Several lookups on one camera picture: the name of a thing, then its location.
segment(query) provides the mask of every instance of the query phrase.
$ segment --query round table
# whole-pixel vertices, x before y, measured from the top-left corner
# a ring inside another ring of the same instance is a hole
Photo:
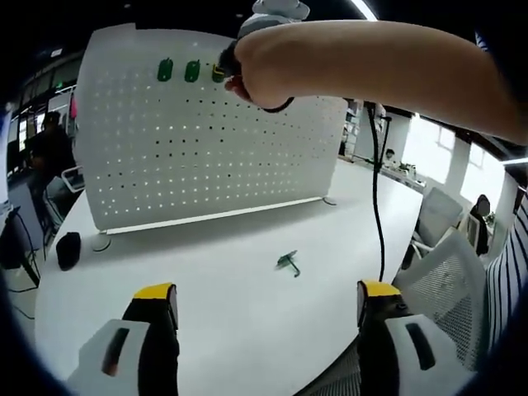
[[[372,172],[338,161],[322,201],[199,223],[97,237],[86,196],[79,197],[55,242],[82,237],[79,263],[63,272],[55,246],[43,266],[35,307],[37,350],[66,379],[78,351],[136,291],[177,285],[180,394],[291,396],[350,345],[356,282],[376,279],[380,241],[372,210]],[[391,281],[413,234],[422,196],[379,176],[385,276]],[[301,270],[276,270],[297,250]]]

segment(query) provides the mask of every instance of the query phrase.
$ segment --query ceiling light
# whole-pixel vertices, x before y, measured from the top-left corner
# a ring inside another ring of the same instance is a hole
[[[502,165],[517,165],[518,163],[528,163],[528,157],[518,158],[518,159],[508,159],[507,161],[502,161]]]
[[[351,0],[367,21],[377,21],[378,18],[363,0]]]

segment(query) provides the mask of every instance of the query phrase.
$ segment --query person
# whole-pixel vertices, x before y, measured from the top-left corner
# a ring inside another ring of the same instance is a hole
[[[234,46],[240,74],[225,88],[265,110],[295,97],[354,97],[526,145],[528,64],[513,44],[524,42],[520,16],[526,13],[512,13],[515,7],[476,5],[470,19],[475,44],[389,21],[314,21],[255,31]],[[486,271],[490,353],[460,394],[525,386],[519,362],[528,354],[526,252],[525,197],[501,255]]]
[[[59,125],[59,119],[57,111],[47,113],[42,122],[42,132],[27,144],[31,154],[30,165],[39,174],[36,194],[42,197],[55,229],[63,222],[57,202],[69,194],[61,174],[75,167],[72,145]]]
[[[385,159],[383,161],[384,166],[386,167],[398,167],[398,163],[393,160],[394,150],[387,148],[385,151]]]
[[[488,252],[488,228],[484,217],[488,216],[491,211],[489,199],[482,194],[478,197],[477,203],[471,208],[470,214],[478,221],[477,255],[482,256]]]

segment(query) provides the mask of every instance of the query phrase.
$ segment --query human arm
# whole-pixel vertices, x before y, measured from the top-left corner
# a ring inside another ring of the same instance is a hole
[[[303,22],[253,32],[235,56],[247,94],[265,108],[288,97],[353,97],[528,143],[518,103],[491,55],[442,31],[385,21]]]

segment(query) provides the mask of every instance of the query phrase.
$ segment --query white pegboard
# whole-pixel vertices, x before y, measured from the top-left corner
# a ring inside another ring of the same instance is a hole
[[[96,31],[76,98],[78,156],[98,229],[325,196],[347,103],[295,99],[278,114],[211,79],[231,39],[194,31]],[[157,80],[162,59],[172,78]],[[184,80],[200,60],[196,82]]]

